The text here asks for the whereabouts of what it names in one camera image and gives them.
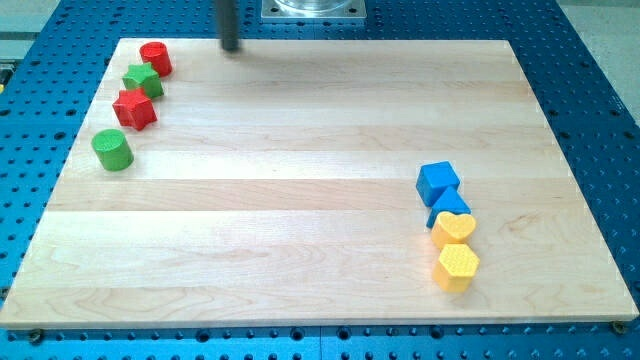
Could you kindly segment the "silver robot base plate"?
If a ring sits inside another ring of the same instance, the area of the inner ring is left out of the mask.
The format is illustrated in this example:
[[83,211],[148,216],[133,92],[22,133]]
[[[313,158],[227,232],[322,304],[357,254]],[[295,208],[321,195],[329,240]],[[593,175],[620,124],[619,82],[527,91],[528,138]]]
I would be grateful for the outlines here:
[[262,0],[264,20],[364,19],[365,0]]

